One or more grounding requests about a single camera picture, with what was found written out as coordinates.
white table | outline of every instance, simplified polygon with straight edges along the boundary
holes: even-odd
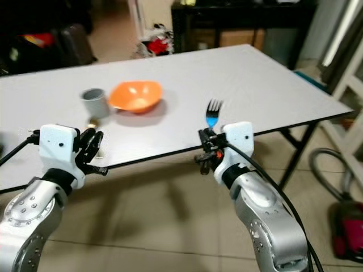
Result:
[[[163,100],[145,115],[116,112],[103,122],[105,158],[93,161],[98,166],[125,165],[197,148],[197,131],[207,127],[205,109],[212,98],[224,101],[217,132],[223,124],[251,121],[255,133],[263,134],[316,124],[350,111],[263,53],[241,45],[1,78],[0,131],[5,153],[29,136],[28,129],[43,124],[83,129],[88,114],[80,93],[94,87],[110,93],[126,80],[158,81]],[[1,166],[0,176],[0,190],[41,176],[37,147],[27,146]]]

black cable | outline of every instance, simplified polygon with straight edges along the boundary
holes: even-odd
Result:
[[[333,157],[336,157],[343,164],[343,166],[345,168],[345,172],[344,172],[344,176],[343,176],[343,180],[342,180],[342,185],[341,185],[341,190],[342,190],[343,193],[341,193],[337,189],[335,189],[326,180],[326,178],[322,175],[321,171],[318,169],[316,159],[320,154],[327,154],[327,155],[331,155]],[[321,185],[323,185],[324,188],[327,189],[328,192],[331,193],[338,201],[342,201],[342,200],[345,200],[345,199],[352,199],[352,197],[351,197],[351,195],[349,193],[349,188],[350,188],[350,185],[351,185],[351,183],[353,181],[353,173],[349,169],[349,167],[348,167],[347,163],[345,162],[344,158],[342,157],[341,153],[339,153],[339,152],[337,152],[335,150],[329,149],[329,148],[315,149],[309,156],[309,166],[310,166],[310,169],[313,172],[314,176],[319,181],[319,183]]]
[[[23,141],[20,145],[18,145],[16,148],[11,150],[8,154],[4,156],[0,160],[0,166],[2,166],[5,162],[7,162],[11,157],[13,157],[16,153],[18,153],[21,149],[23,149],[27,144],[31,143],[30,138],[28,137],[25,141]]]
[[[266,178],[266,180],[272,185],[272,187],[283,198],[283,200],[289,206],[289,208],[290,208],[291,212],[293,213],[296,221],[298,222],[298,224],[300,225],[300,227],[302,228],[302,230],[303,230],[303,232],[305,234],[305,237],[306,237],[306,240],[307,240],[308,249],[309,249],[309,252],[307,254],[308,263],[309,263],[309,271],[314,272],[313,262],[311,260],[311,256],[312,256],[313,259],[314,259],[314,261],[315,261],[316,268],[318,268],[318,271],[319,272],[324,272],[323,267],[322,267],[322,264],[320,263],[320,260],[319,260],[318,256],[316,255],[316,252],[315,252],[313,246],[310,244],[309,240],[307,239],[306,231],[305,231],[305,228],[304,228],[303,223],[301,221],[301,218],[299,216],[299,213],[297,213],[297,210],[295,209],[294,205],[291,203],[291,201],[288,198],[288,196],[284,193],[284,191],[282,191],[282,189],[278,186],[278,184],[276,182],[274,182],[274,180],[270,177],[270,175],[267,174],[266,171],[263,170],[260,165],[258,165],[257,162],[255,162],[253,159],[251,159],[249,156],[247,156],[243,151],[241,151],[240,149],[238,149],[237,147],[235,147],[233,144],[227,143],[226,145],[227,145],[227,147],[230,147],[232,150],[234,150],[235,152],[237,152],[244,159],[246,159],[249,163],[251,163],[257,169],[257,171],[259,171],[261,173],[261,175],[263,175]]]

gray cup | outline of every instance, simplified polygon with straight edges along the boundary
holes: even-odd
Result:
[[[81,99],[91,117],[105,118],[109,115],[106,95],[101,89],[89,89],[81,94]]]

black desk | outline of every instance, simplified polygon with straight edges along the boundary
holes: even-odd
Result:
[[[214,47],[219,47],[222,29],[296,28],[298,33],[288,62],[288,68],[293,70],[317,6],[316,1],[302,1],[293,5],[202,7],[183,6],[177,1],[171,7],[175,53],[190,50],[188,37],[192,28],[215,29]]]

black bag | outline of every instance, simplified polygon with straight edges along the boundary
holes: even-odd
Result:
[[[65,67],[88,65],[97,60],[93,55],[86,31],[80,24],[53,31],[52,34]]]

